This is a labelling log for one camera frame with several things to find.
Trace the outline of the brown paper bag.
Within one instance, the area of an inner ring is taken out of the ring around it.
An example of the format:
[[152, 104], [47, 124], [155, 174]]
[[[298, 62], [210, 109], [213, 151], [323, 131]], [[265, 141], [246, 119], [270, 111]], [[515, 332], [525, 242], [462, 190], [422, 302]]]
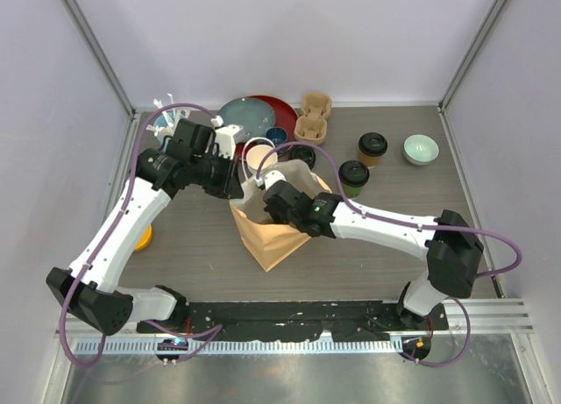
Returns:
[[[266, 141], [264, 138], [252, 138], [245, 142], [243, 151], [245, 152], [247, 147], [256, 141], [264, 141], [264, 144], [257, 145], [273, 146], [271, 141]], [[241, 184], [244, 196], [241, 199], [231, 200], [230, 209], [246, 250], [266, 272], [310, 240], [308, 234], [302, 233], [288, 224], [275, 223], [264, 211], [266, 205], [263, 196], [266, 191], [256, 186], [254, 178], [255, 175], [271, 170], [282, 172], [286, 182], [311, 198], [322, 192], [331, 191], [321, 177], [298, 159], [278, 161], [265, 169], [259, 166], [256, 174], [251, 174], [246, 162], [244, 163], [242, 171], [245, 181]]]

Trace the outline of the green paper cup stack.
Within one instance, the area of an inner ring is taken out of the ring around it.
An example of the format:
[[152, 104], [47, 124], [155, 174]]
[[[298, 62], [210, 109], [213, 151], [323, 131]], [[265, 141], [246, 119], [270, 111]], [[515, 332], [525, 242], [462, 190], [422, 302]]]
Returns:
[[278, 154], [270, 145], [256, 145], [249, 149], [245, 156], [246, 165], [251, 174], [256, 174], [259, 166], [263, 169], [278, 162]]

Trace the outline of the black cup lid stack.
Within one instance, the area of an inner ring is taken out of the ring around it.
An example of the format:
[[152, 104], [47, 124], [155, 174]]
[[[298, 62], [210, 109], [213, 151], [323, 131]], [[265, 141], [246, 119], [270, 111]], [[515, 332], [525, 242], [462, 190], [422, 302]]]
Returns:
[[306, 145], [294, 146], [289, 154], [289, 158], [304, 162], [310, 170], [312, 170], [316, 164], [315, 150]]

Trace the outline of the single green paper cup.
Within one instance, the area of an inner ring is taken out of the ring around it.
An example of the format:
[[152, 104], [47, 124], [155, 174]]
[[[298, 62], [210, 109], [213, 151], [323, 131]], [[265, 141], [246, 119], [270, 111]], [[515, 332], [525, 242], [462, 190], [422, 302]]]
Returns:
[[349, 199], [358, 197], [362, 192], [362, 190], [364, 189], [365, 185], [366, 185], [365, 183], [364, 184], [347, 184], [344, 182], [342, 183], [343, 192], [345, 196]]

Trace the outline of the single brown paper cup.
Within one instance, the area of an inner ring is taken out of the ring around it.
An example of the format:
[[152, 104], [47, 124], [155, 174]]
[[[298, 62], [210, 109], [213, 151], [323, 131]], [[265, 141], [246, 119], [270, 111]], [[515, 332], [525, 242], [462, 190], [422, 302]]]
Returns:
[[359, 161], [368, 168], [378, 166], [383, 157], [384, 155], [372, 156], [364, 152], [359, 152]]

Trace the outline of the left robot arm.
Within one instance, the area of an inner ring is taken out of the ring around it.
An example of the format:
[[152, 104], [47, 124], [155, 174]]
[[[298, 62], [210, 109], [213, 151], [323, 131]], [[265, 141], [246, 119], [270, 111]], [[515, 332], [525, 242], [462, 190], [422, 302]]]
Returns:
[[188, 313], [183, 295], [164, 286], [132, 289], [118, 283], [148, 226], [179, 191], [197, 185], [216, 198], [242, 198], [235, 151], [244, 135], [238, 125], [211, 128], [183, 118], [165, 150], [144, 150], [121, 198], [86, 250], [69, 268], [55, 267], [47, 275], [57, 302], [106, 336], [128, 322], [147, 320], [166, 332], [180, 331]]

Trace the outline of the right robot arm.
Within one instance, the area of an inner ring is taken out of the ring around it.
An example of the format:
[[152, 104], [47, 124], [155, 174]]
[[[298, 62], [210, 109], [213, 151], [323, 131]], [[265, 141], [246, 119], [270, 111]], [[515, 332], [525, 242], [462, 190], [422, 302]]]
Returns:
[[413, 330], [448, 298], [468, 299], [483, 255], [483, 244], [463, 217], [405, 216], [373, 209], [322, 192], [310, 197], [287, 181], [267, 183], [265, 212], [311, 237], [349, 238], [405, 252], [426, 269], [403, 288], [395, 309], [397, 322]]

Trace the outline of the white wrapped stirrer bundle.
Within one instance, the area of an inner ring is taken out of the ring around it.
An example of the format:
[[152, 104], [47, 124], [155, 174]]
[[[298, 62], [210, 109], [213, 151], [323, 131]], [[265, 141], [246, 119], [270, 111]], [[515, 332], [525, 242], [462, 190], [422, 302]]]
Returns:
[[[176, 107], [171, 108], [171, 109], [169, 109], [169, 110], [164, 110], [164, 111], [162, 111], [160, 114], [162, 114], [162, 113], [164, 113], [164, 112], [174, 112], [174, 113], [175, 113], [176, 127], [177, 127], [179, 121], [180, 121], [182, 118], [188, 118], [188, 117], [189, 117], [189, 114], [190, 114], [190, 111], [189, 111], [189, 110], [185, 110], [185, 109], [182, 110], [182, 109], [178, 109], [178, 108], [176, 108]], [[147, 129], [148, 131], [150, 131], [150, 132], [153, 134], [153, 130], [154, 130], [153, 124], [147, 125], [146, 129]]]

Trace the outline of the small dark blue bowl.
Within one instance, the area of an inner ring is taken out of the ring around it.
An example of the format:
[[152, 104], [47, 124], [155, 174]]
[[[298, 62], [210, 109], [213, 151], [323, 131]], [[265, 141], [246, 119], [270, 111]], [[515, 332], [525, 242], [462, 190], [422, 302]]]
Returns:
[[288, 133], [283, 128], [274, 126], [266, 131], [266, 138], [275, 146], [283, 145], [288, 141]]

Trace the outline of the blue-grey ceramic plate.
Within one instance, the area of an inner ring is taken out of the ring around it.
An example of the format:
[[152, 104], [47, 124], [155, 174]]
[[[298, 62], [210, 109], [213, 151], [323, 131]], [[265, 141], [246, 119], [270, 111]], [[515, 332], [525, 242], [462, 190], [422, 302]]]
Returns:
[[265, 137], [276, 125], [273, 107], [254, 97], [240, 97], [227, 102], [218, 112], [225, 124], [235, 124], [245, 130], [247, 138]]

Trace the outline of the light blue cylinder holder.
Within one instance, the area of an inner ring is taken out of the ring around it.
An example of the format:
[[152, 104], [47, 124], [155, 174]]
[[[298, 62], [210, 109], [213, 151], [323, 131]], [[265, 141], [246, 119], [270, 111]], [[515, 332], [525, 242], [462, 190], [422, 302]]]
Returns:
[[153, 123], [153, 135], [162, 145], [166, 140], [166, 136], [172, 137], [176, 128], [176, 119], [174, 112], [164, 112]]

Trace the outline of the orange round dish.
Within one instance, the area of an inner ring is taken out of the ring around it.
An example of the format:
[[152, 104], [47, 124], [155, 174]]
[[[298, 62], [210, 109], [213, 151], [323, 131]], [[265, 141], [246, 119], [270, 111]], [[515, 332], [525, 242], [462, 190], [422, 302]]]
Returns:
[[136, 244], [134, 251], [140, 252], [144, 250], [153, 240], [153, 226], [150, 224], [145, 233], [142, 235], [138, 243]]

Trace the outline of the pale green ceramic bowl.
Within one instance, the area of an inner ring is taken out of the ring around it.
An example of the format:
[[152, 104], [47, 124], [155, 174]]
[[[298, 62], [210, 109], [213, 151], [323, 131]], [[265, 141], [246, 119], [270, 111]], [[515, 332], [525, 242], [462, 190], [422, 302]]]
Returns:
[[405, 159], [416, 166], [427, 166], [439, 156], [440, 149], [437, 142], [426, 135], [415, 134], [407, 137], [403, 143]]

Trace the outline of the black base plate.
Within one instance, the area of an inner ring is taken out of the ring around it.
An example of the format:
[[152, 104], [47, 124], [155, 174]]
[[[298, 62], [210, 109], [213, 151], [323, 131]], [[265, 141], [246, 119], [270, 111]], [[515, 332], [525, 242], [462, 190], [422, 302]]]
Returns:
[[178, 317], [159, 321], [173, 332], [201, 333], [220, 324], [217, 341], [315, 342], [325, 331], [334, 342], [384, 340], [397, 331], [446, 331], [442, 304], [425, 320], [401, 319], [392, 301], [190, 302]]

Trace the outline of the aluminium frame rail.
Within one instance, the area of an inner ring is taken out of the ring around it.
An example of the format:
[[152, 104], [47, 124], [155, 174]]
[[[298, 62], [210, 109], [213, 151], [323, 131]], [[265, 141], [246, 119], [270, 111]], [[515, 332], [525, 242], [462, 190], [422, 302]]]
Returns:
[[[534, 327], [523, 301], [518, 299], [475, 299], [455, 302], [446, 300], [444, 306], [449, 329], [465, 333], [471, 329], [478, 334], [532, 333]], [[391, 333], [422, 333], [397, 331]]]

